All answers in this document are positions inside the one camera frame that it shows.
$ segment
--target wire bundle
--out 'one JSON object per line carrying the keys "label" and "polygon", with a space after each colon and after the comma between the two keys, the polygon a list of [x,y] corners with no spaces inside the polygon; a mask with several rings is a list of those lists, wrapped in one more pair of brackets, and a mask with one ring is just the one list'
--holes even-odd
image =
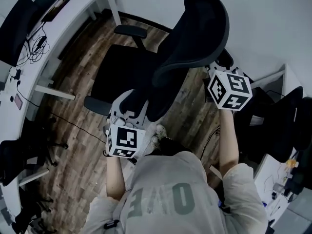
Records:
{"label": "wire bundle", "polygon": [[[20,70],[20,68],[23,67],[28,60],[30,60],[30,64],[33,64],[33,63],[39,61],[42,58],[43,54],[48,53],[48,51],[50,50],[50,45],[47,43],[48,38],[47,38],[47,35],[43,29],[43,26],[44,26],[44,23],[41,24],[34,31],[34,33],[31,35],[31,37],[26,40],[27,45],[25,45],[25,44],[23,45],[23,47],[25,47],[25,49],[26,49],[26,55],[22,52],[23,57],[21,59],[19,59],[17,66],[16,67],[12,66],[10,68],[9,75],[12,78],[15,78],[10,73],[12,68],[14,68],[16,71]],[[36,35],[39,32],[39,30],[42,30],[43,34],[41,34],[41,35],[38,34],[37,38],[33,39],[34,35]]]}

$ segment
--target white cube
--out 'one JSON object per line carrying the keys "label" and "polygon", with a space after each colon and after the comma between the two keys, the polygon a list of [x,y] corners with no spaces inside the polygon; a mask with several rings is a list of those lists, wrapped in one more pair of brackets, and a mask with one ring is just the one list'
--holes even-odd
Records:
{"label": "white cube", "polygon": [[133,158],[140,150],[144,135],[144,130],[111,124],[107,136],[109,155]]}
{"label": "white cube", "polygon": [[247,77],[215,70],[208,90],[219,109],[240,111],[251,99]]}

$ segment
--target chair armrest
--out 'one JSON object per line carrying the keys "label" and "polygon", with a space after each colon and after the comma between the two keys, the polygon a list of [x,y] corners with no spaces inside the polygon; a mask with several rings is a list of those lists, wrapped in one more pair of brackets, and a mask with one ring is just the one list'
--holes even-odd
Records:
{"label": "chair armrest", "polygon": [[133,25],[118,25],[114,32],[120,35],[130,37],[139,37],[145,39],[147,37],[147,30]]}
{"label": "chair armrest", "polygon": [[99,100],[99,99],[95,99],[91,96],[85,97],[84,106],[87,109],[89,109],[89,110],[91,110],[97,114],[105,115],[105,116],[107,116],[109,114],[109,111],[112,108],[112,105],[110,103]]}

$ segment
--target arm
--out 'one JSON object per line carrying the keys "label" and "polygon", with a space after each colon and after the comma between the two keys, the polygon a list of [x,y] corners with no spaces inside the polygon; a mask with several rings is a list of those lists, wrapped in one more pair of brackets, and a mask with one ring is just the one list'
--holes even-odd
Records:
{"label": "arm", "polygon": [[238,164],[238,145],[230,110],[220,110],[219,163],[222,176]]}
{"label": "arm", "polygon": [[107,158],[106,170],[107,197],[96,197],[90,204],[86,223],[80,234],[102,234],[103,227],[113,220],[113,212],[125,193],[125,182],[119,157]]}
{"label": "arm", "polygon": [[106,193],[108,197],[120,200],[126,191],[119,157],[107,158]]}
{"label": "arm", "polygon": [[225,215],[229,233],[264,234],[268,225],[266,211],[254,184],[253,169],[238,164],[238,144],[231,111],[220,110],[219,155],[225,205],[231,212]]}

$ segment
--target white wall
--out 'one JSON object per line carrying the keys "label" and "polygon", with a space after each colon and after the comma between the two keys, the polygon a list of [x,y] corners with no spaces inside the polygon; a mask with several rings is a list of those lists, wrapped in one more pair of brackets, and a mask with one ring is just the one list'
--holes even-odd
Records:
{"label": "white wall", "polygon": [[[173,28],[184,0],[117,0],[120,11]],[[253,79],[287,62],[312,96],[312,0],[221,0],[230,18],[227,49]]]}

